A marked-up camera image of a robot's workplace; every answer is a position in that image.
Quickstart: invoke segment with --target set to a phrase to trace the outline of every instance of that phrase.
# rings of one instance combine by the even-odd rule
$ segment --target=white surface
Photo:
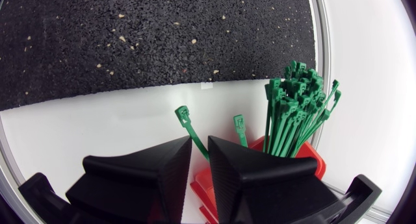
[[[216,82],[206,90],[201,84],[121,90],[23,106],[0,115],[23,176],[42,172],[65,198],[84,173],[85,156],[124,155],[186,136],[174,114],[181,105],[188,106],[205,145],[209,134],[238,142],[233,124],[237,114],[244,115],[248,142],[254,141],[264,134],[267,82]],[[209,165],[195,146],[190,164],[182,222],[205,223],[189,182]]]
[[[343,96],[318,146],[324,181],[362,173],[393,211],[416,161],[416,37],[400,0],[325,0],[331,67]]]
[[[370,221],[368,219],[363,218],[360,221],[358,221],[357,224],[376,224],[376,223],[373,222],[373,221]]]

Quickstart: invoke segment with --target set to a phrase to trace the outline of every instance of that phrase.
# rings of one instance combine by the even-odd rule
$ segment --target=green cable tie
[[[293,145],[294,134],[298,130],[299,124],[306,117],[306,112],[304,112],[303,110],[297,110],[294,114],[296,114],[296,115],[295,115],[295,119],[293,121],[291,133],[290,133],[289,137],[286,139],[285,145],[283,146],[283,149],[280,153],[280,156],[282,156],[282,157],[287,157],[289,151],[291,150],[291,146]]]
[[[234,126],[235,131],[239,135],[241,145],[244,147],[248,147],[246,138],[246,124],[244,122],[244,116],[242,114],[234,116]]]
[[[194,143],[196,144],[196,147],[201,151],[202,155],[207,159],[209,162],[209,153],[208,150],[203,146],[200,138],[196,134],[195,130],[192,128],[192,125],[190,124],[190,118],[189,118],[189,110],[187,106],[181,106],[178,109],[175,110],[175,114],[179,121],[181,122],[182,127],[184,127]]]

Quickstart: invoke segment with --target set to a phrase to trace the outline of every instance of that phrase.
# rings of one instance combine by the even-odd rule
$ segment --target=black rubber mat
[[[315,64],[309,0],[5,0],[0,110]]]

